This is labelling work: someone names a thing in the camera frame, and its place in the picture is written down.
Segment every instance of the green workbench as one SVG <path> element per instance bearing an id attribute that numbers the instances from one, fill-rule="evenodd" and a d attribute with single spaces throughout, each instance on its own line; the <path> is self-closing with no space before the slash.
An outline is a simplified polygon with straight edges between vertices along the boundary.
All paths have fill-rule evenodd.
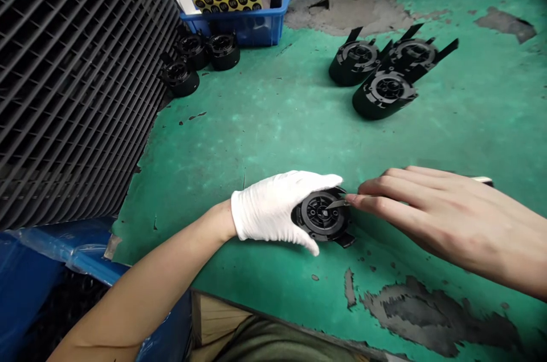
<path id="1" fill-rule="evenodd" d="M 397 4 L 426 22 L 417 37 L 436 36 L 440 48 L 460 39 L 417 83 L 416 101 L 386 120 L 361 119 L 355 88 L 328 76 L 345 37 L 311 29 L 286 27 L 279 46 L 243 50 L 229 71 L 203 70 L 196 93 L 158 114 L 113 227 L 122 240 L 114 260 L 134 264 L 233 190 L 293 169 L 339 174 L 347 190 L 406 165 L 488 176 L 547 215 L 547 0 Z M 520 44 L 475 23 L 492 7 L 537 35 Z M 404 32 L 394 29 L 375 35 L 380 48 Z M 545 303 L 428 255 L 385 222 L 354 217 L 355 244 L 320 243 L 317 258 L 233 239 L 193 287 L 381 359 L 545 352 Z M 357 305 L 348 308 L 351 288 Z"/>

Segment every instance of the blue plastic bin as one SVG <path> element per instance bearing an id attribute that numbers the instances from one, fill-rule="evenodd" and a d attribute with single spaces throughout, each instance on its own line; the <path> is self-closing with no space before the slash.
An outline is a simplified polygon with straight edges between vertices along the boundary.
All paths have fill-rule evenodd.
<path id="1" fill-rule="evenodd" d="M 208 22 L 216 20 L 220 32 L 235 30 L 240 46 L 277 46 L 290 1 L 283 0 L 278 9 L 194 15 L 181 13 L 181 19 L 190 26 L 192 32 L 201 30 L 206 36 L 211 35 Z"/>
<path id="2" fill-rule="evenodd" d="M 64 266 L 113 285 L 129 269 L 103 258 L 112 218 L 85 219 L 0 233 L 0 361 L 15 360 L 23 335 Z M 190 341 L 187 290 L 142 344 L 137 362 L 181 362 Z"/>

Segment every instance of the white glove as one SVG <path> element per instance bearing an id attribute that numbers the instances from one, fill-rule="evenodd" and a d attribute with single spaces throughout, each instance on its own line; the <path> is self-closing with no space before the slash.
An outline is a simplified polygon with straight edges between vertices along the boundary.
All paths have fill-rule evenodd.
<path id="1" fill-rule="evenodd" d="M 307 171 L 289 171 L 266 178 L 231 198 L 232 217 L 238 237 L 264 241 L 286 241 L 305 246 L 314 257 L 317 243 L 291 220 L 291 211 L 315 191 L 339 186 L 342 177 Z"/>

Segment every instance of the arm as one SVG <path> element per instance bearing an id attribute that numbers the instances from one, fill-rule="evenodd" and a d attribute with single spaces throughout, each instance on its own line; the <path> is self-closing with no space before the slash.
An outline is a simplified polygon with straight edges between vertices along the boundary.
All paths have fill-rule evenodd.
<path id="1" fill-rule="evenodd" d="M 291 211 L 310 193 L 341 183 L 332 174 L 291 171 L 235 191 L 229 201 L 212 207 L 127 271 L 70 330 L 49 361 L 135 360 L 142 342 L 201 268 L 236 235 L 297 243 L 319 255 L 316 242 L 292 223 Z"/>
<path id="2" fill-rule="evenodd" d="M 346 199 L 390 222 L 426 251 L 547 300 L 547 219 L 498 190 L 411 166 L 365 181 L 358 194 Z"/>
<path id="3" fill-rule="evenodd" d="M 134 360 L 203 265 L 235 235 L 230 201 L 212 207 L 128 270 L 70 330 L 50 361 Z"/>

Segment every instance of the metal grid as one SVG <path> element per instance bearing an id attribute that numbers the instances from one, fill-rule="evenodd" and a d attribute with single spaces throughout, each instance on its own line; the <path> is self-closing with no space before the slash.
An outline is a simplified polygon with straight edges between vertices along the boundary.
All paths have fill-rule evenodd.
<path id="1" fill-rule="evenodd" d="M 119 211 L 174 0 L 0 0 L 0 230 Z"/>

